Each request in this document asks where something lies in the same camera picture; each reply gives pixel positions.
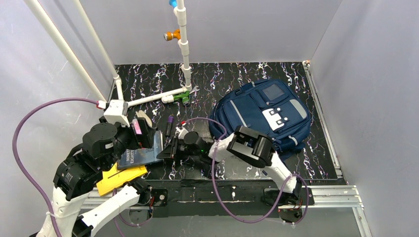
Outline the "Nineteen Eighty-Four dark book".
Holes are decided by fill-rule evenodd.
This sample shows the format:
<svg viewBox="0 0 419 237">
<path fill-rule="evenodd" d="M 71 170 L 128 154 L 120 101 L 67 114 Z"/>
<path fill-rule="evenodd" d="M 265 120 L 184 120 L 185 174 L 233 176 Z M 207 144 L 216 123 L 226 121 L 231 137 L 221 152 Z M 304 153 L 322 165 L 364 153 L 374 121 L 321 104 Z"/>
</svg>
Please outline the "Nineteen Eighty-Four dark book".
<svg viewBox="0 0 419 237">
<path fill-rule="evenodd" d="M 163 150 L 163 135 L 160 130 L 154 135 L 154 146 L 152 148 L 143 148 L 137 150 L 126 150 L 118 161 L 117 169 L 140 167 L 162 161 L 157 155 Z"/>
</svg>

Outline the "beige and grey stapler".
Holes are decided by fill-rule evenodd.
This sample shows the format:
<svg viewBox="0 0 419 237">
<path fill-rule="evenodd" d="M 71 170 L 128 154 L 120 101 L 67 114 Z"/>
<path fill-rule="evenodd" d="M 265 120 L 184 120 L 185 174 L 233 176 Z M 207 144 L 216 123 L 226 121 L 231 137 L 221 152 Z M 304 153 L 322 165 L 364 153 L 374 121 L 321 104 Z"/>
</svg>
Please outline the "beige and grey stapler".
<svg viewBox="0 0 419 237">
<path fill-rule="evenodd" d="M 139 111 L 136 111 L 135 114 L 136 114 L 138 119 L 140 119 L 140 118 L 145 119 L 149 127 L 153 127 L 152 120 L 148 117 L 148 115 L 144 111 L 139 110 Z"/>
</svg>

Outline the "yellow book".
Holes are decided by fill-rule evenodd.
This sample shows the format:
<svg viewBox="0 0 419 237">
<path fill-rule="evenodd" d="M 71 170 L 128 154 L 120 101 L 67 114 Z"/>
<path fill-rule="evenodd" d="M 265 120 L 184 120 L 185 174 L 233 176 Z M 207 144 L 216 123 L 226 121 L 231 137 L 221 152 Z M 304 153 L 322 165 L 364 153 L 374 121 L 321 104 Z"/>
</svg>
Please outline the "yellow book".
<svg viewBox="0 0 419 237">
<path fill-rule="evenodd" d="M 100 196 L 104 196 L 121 187 L 124 183 L 148 173 L 146 166 L 118 169 L 115 163 L 108 171 L 102 172 L 102 180 L 96 184 Z"/>
</svg>

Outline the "navy blue backpack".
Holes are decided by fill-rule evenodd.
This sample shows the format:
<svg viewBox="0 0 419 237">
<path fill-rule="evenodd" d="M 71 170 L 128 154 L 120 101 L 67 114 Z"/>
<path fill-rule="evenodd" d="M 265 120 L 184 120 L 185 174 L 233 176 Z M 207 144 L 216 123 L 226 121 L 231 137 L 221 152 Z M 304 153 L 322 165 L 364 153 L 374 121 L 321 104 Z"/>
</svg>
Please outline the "navy blue backpack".
<svg viewBox="0 0 419 237">
<path fill-rule="evenodd" d="M 268 135 L 283 160 L 305 147 L 311 126 L 307 106 L 279 79 L 249 82 L 229 92 L 209 118 L 212 137 L 230 135 L 242 125 Z"/>
</svg>

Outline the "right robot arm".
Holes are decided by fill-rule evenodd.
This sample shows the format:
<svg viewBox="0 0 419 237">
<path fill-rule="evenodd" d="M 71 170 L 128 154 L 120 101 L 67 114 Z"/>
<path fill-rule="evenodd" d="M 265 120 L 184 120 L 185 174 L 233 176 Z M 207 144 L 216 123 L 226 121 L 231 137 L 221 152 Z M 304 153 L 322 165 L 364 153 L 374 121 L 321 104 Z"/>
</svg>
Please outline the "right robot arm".
<svg viewBox="0 0 419 237">
<path fill-rule="evenodd" d="M 233 156 L 262 169 L 278 188 L 283 188 L 279 205 L 299 202 L 301 182 L 288 170 L 275 151 L 269 136 L 253 129 L 238 126 L 228 137 L 219 141 L 206 141 L 195 131 L 184 130 L 173 136 L 170 143 L 157 154 L 158 159 L 176 159 L 196 156 L 201 162 L 219 163 Z"/>
</svg>

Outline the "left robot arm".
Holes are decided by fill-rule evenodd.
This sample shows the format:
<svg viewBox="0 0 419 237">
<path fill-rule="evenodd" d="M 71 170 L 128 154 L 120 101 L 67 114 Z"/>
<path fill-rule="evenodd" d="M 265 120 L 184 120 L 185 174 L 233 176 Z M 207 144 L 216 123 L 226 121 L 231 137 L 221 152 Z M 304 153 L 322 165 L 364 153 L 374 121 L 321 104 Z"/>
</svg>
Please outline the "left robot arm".
<svg viewBox="0 0 419 237">
<path fill-rule="evenodd" d="M 84 201 L 96 184 L 121 159 L 126 150 L 152 148 L 156 127 L 145 118 L 135 118 L 131 126 L 101 121 L 83 136 L 59 164 L 53 179 L 52 210 L 37 237 L 55 237 L 53 221 L 63 237 L 93 237 L 110 220 L 128 207 L 144 200 L 151 186 L 142 178 L 124 181 L 121 191 L 98 207 L 80 213 Z"/>
</svg>

